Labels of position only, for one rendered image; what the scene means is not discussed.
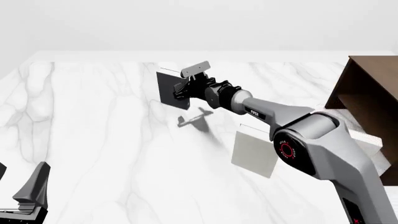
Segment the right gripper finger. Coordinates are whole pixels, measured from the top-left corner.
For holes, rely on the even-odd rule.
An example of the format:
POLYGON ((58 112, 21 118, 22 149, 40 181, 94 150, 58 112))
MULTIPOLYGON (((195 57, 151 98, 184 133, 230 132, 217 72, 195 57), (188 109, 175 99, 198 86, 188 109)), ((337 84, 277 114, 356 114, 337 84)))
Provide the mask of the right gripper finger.
POLYGON ((189 93, 189 82, 181 82, 174 85, 173 95, 176 100, 184 100, 189 98, 189 93))

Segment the dark grey book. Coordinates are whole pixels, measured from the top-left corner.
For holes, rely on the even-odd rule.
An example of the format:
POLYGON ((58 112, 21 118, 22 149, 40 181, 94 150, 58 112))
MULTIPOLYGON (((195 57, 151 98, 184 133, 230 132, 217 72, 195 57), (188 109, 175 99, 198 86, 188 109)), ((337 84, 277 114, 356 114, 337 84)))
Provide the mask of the dark grey book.
POLYGON ((156 72, 157 83, 159 89, 160 102, 162 104, 173 106, 181 110, 188 110, 190 107, 190 100, 188 98, 177 100, 174 97, 175 85, 180 87, 184 84, 184 79, 162 72, 156 72))

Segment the brown wooden shelf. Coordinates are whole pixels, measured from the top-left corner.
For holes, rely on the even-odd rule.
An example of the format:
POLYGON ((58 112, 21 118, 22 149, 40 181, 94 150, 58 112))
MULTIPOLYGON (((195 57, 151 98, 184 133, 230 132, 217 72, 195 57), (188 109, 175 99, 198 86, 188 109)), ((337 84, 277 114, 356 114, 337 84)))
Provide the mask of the brown wooden shelf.
POLYGON ((382 139, 391 164, 382 183, 398 186, 398 55, 350 56, 325 108, 348 110, 367 134, 382 139))

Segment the pale grey book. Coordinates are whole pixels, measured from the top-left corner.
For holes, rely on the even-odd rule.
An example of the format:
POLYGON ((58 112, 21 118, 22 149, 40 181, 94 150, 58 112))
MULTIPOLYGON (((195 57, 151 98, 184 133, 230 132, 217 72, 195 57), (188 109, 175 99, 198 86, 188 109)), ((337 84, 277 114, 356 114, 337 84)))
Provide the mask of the pale grey book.
POLYGON ((269 133, 241 124, 236 131, 231 163, 269 179, 277 164, 269 133))

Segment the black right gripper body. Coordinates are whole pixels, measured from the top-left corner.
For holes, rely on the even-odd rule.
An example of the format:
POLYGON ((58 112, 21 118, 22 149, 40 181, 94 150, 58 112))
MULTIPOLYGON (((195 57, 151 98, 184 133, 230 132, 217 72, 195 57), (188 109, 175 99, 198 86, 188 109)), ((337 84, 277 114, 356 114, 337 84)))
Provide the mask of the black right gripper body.
POLYGON ((204 100, 205 90, 214 83, 216 83, 215 78, 208 78, 207 75, 192 76, 188 82, 190 98, 199 98, 204 100))

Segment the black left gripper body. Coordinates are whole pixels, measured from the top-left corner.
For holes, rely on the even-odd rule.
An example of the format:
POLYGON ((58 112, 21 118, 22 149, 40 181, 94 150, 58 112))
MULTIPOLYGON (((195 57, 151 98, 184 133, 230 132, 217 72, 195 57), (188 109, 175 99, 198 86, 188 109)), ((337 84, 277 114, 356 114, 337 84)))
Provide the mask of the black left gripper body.
POLYGON ((43 224, 47 209, 40 206, 28 206, 27 210, 16 208, 0 209, 0 224, 43 224))

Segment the small grey plate on stalk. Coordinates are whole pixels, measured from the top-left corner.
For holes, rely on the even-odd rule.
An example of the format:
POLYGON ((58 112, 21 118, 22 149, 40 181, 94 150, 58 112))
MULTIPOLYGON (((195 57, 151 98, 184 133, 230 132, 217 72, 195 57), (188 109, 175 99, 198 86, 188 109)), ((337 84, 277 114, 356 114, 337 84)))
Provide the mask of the small grey plate on stalk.
POLYGON ((206 75, 205 71, 210 68, 210 63, 208 61, 203 61, 191 67, 183 68, 180 72, 180 77, 196 80, 198 76, 206 75))

